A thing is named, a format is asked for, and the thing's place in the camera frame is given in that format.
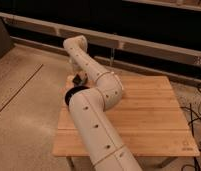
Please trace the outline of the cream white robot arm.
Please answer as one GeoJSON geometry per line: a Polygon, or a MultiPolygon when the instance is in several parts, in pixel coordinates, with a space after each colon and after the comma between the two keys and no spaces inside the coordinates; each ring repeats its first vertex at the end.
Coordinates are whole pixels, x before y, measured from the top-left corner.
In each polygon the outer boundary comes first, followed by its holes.
{"type": "Polygon", "coordinates": [[[119,77],[87,54],[84,36],[68,38],[63,46],[95,84],[76,92],[68,106],[95,170],[142,171],[105,114],[122,98],[123,86],[119,77]]]}

